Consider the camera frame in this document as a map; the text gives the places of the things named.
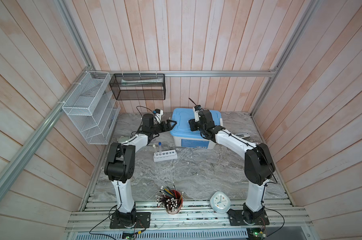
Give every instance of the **white clock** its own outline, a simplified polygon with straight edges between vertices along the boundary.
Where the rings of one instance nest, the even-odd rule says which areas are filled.
[[[219,214],[224,214],[230,209],[230,199],[223,192],[217,191],[210,198],[210,206]]]

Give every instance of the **black mounting plate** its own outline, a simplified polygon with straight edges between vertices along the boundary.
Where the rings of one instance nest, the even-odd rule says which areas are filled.
[[[150,226],[150,212],[138,212],[137,215],[136,215],[136,224],[137,224],[136,228],[140,228],[141,225],[144,228],[149,228],[149,226]],[[115,212],[111,216],[110,228],[111,229],[125,228],[125,226],[121,222],[121,220],[116,217]]]
[[[231,226],[249,226],[249,224],[245,223],[245,221],[243,220],[243,216],[242,216],[242,212],[243,210],[233,210],[233,209],[229,209],[227,211],[227,214],[229,215],[229,222]],[[262,214],[255,219],[255,224],[254,225],[261,225],[263,226],[263,222],[265,222],[265,225],[269,225],[269,218],[266,214],[265,209],[263,210]]]

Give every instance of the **metal vent grille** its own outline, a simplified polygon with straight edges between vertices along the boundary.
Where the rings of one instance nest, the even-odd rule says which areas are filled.
[[[116,239],[122,239],[122,231],[115,232],[94,232],[103,233],[112,236]],[[156,240],[169,240],[169,239],[244,239],[248,237],[246,228],[231,228],[231,229],[194,229],[194,230],[146,230],[138,234],[136,239],[156,239]],[[92,239],[111,239],[104,235],[91,235],[88,232],[79,232],[76,240],[92,240]]]

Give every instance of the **metal strip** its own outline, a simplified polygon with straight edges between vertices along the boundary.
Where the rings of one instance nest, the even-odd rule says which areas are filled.
[[[233,200],[232,209],[242,209],[245,200]],[[288,199],[268,199],[268,208],[275,209],[285,218],[285,226],[312,226],[312,222],[303,207],[293,207]],[[66,232],[86,232],[105,219],[109,213],[110,207],[115,203],[98,202],[99,207],[94,207],[91,212],[73,212],[69,218]],[[151,213],[151,225],[149,230],[167,229],[211,229],[211,228],[239,228],[231,227],[227,214],[218,214],[214,212],[208,201],[185,201],[180,213],[170,215],[164,212],[164,209],[155,207],[157,203],[136,202],[137,212],[149,211]],[[274,212],[267,210],[271,226],[278,227],[283,223],[282,217]],[[107,219],[98,225],[94,231],[114,231],[109,228],[110,220]]]
[[[108,71],[110,74],[165,74],[165,77],[273,77],[272,70],[260,71]]]
[[[266,144],[266,140],[265,140],[265,138],[263,138],[263,135],[261,134],[261,131],[260,131],[259,127],[258,127],[257,124],[255,123],[255,120],[254,120],[253,116],[251,117],[251,120],[253,121],[253,125],[255,126],[255,129],[257,130],[258,135],[260,136],[262,142]],[[291,204],[292,204],[293,206],[295,206],[296,203],[295,203],[295,201],[294,201],[294,199],[293,199],[293,196],[290,194],[290,192],[289,192],[289,190],[288,190],[288,187],[286,186],[285,182],[283,181],[283,178],[281,177],[281,172],[279,171],[277,165],[276,165],[276,172],[277,172],[279,181],[281,182],[283,188],[285,189],[285,193],[288,195],[288,198],[289,198]]]
[[[85,44],[83,43],[83,40],[76,28],[76,25],[74,24],[73,17],[68,10],[67,3],[64,0],[55,0],[55,2],[60,10],[61,16],[63,17],[65,24],[72,33],[73,39],[76,41],[77,46],[80,48],[80,52],[85,62],[88,64],[88,66],[92,66],[92,69],[90,70],[94,70],[94,64],[92,62],[92,59],[90,58],[88,50],[86,49]]]
[[[89,199],[89,194],[91,192],[93,192],[94,190],[94,186],[96,185],[97,183],[97,180],[98,180],[98,176],[100,175],[100,169],[101,169],[101,166],[102,166],[102,159],[103,157],[105,156],[105,153],[106,153],[106,150],[107,149],[107,146],[102,146],[102,149],[100,151],[100,155],[98,156],[98,159],[97,159],[97,163],[96,163],[96,166],[94,166],[93,168],[93,171],[92,171],[92,175],[90,177],[90,181],[85,189],[85,193],[82,197],[82,200],[81,200],[81,204],[80,206],[78,207],[78,210],[79,211],[84,211],[85,209],[85,206],[88,202],[88,199]]]
[[[83,73],[77,77],[75,83],[79,82],[85,75],[85,71],[88,71],[90,68],[91,67],[85,68]],[[11,159],[10,163],[0,174],[0,202],[11,188],[17,177],[23,171],[29,160],[40,147],[45,137],[49,134],[56,122],[59,120],[61,114],[63,113],[62,106],[76,86],[77,84],[72,84],[72,86],[66,91],[60,101],[56,103],[54,108],[50,111],[44,122],[42,122],[33,132],[33,134],[25,142],[24,146],[22,146],[22,148],[16,153],[16,155]]]
[[[258,97],[258,99],[254,105],[253,111],[251,112],[251,116],[254,116],[257,113],[263,100],[265,99],[266,95],[270,91],[271,86],[273,85],[275,79],[278,77],[279,72],[281,71],[281,69],[285,65],[286,61],[290,57],[292,51],[294,50],[294,48],[297,45],[300,38],[302,37],[309,21],[312,19],[314,13],[317,11],[317,9],[319,8],[319,6],[321,5],[322,2],[323,2],[323,0],[311,0],[308,8],[306,9],[304,15],[302,16],[302,19],[299,22],[299,25],[294,30],[294,33],[293,33],[286,49],[283,51],[283,54],[277,63],[277,66],[275,68],[275,71],[276,71],[275,75],[272,76],[271,79],[268,80],[268,82],[266,83],[265,87],[263,88],[260,96]]]

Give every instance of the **label on box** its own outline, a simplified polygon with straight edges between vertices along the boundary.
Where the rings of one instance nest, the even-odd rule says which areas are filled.
[[[181,147],[207,148],[209,141],[181,139]]]

